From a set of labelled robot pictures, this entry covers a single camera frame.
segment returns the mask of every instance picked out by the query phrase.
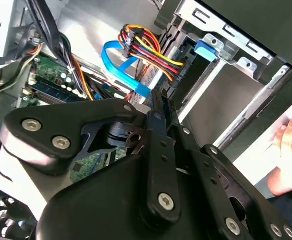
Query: motherboard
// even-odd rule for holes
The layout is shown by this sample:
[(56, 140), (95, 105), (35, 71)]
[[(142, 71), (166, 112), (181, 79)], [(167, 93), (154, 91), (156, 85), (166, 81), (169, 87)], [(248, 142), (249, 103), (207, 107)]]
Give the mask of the motherboard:
[[(29, 108), (52, 104), (66, 104), (87, 101), (85, 94), (79, 94), (67, 69), (54, 60), (40, 55), (35, 58), (28, 79), (17, 102), (18, 108)], [(115, 150), (115, 161), (126, 155), (126, 148)], [(101, 170), (109, 164), (109, 153), (93, 154), (75, 161), (70, 168), (73, 183)]]

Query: screw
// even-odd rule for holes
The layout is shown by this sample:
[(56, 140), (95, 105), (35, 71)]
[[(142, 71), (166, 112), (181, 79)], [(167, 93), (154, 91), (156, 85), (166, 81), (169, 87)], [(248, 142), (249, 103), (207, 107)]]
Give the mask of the screw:
[(166, 193), (159, 194), (158, 202), (159, 202), (160, 206), (163, 207), (164, 210), (171, 211), (174, 208), (174, 201)]
[(130, 112), (132, 111), (132, 110), (131, 110), (131, 107), (128, 106), (128, 105), (124, 105), (124, 109), (126, 109), (127, 111), (130, 111)]
[(31, 41), (35, 45), (41, 44), (43, 42), (42, 39), (38, 37), (33, 37)]
[(292, 238), (292, 231), (290, 230), (290, 228), (288, 228), (287, 226), (284, 225), (284, 231), (286, 232), (286, 234)]
[(41, 124), (37, 120), (34, 119), (27, 119), (22, 122), (22, 127), (30, 132), (36, 132), (41, 129)]
[(214, 147), (210, 147), (210, 151), (212, 151), (213, 154), (217, 154), (217, 150)]
[(161, 116), (158, 113), (155, 113), (154, 116), (156, 119), (161, 120)]
[(182, 130), (184, 131), (185, 134), (190, 134), (190, 131), (186, 129), (185, 127)]
[(270, 224), (270, 228), (271, 228), (271, 230), (274, 232), (274, 234), (275, 234), (276, 236), (278, 236), (278, 237), (280, 237), (280, 238), (282, 237), (282, 234), (281, 234), (279, 228), (278, 228), (276, 225), (274, 225), (274, 224)]
[(226, 226), (229, 229), (230, 232), (232, 232), (234, 235), (239, 236), (240, 234), (240, 228), (238, 224), (231, 218), (226, 218), (225, 220)]
[(55, 148), (65, 150), (70, 147), (70, 141), (64, 136), (56, 136), (52, 140), (52, 144)]

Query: cable tie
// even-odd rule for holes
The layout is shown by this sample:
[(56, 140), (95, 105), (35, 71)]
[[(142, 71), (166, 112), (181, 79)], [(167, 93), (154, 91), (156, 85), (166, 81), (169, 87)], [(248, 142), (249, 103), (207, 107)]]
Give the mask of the cable tie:
[(68, 71), (69, 71), (71, 74), (76, 70), (75, 67), (70, 68), (70, 66), (67, 66), (67, 68), (68, 68)]

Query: finger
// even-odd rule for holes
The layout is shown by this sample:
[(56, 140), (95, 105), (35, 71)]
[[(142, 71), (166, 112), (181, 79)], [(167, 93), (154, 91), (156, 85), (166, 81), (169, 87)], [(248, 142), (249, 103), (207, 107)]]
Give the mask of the finger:
[(274, 140), (272, 141), (272, 146), (274, 146), (275, 148), (278, 148), (280, 150), (280, 146), (281, 146), (281, 139), (282, 136), (286, 130), (286, 126), (281, 126), (281, 128), (279, 128), (279, 130), (277, 131)]
[(292, 119), (282, 136), (281, 140), (281, 157), (283, 159), (292, 158)]

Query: fan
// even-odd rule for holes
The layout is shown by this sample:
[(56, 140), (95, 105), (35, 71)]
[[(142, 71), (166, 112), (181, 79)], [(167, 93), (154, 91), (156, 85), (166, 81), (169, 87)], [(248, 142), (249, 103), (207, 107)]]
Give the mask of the fan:
[(11, 240), (27, 239), (36, 223), (25, 204), (0, 191), (0, 237)]

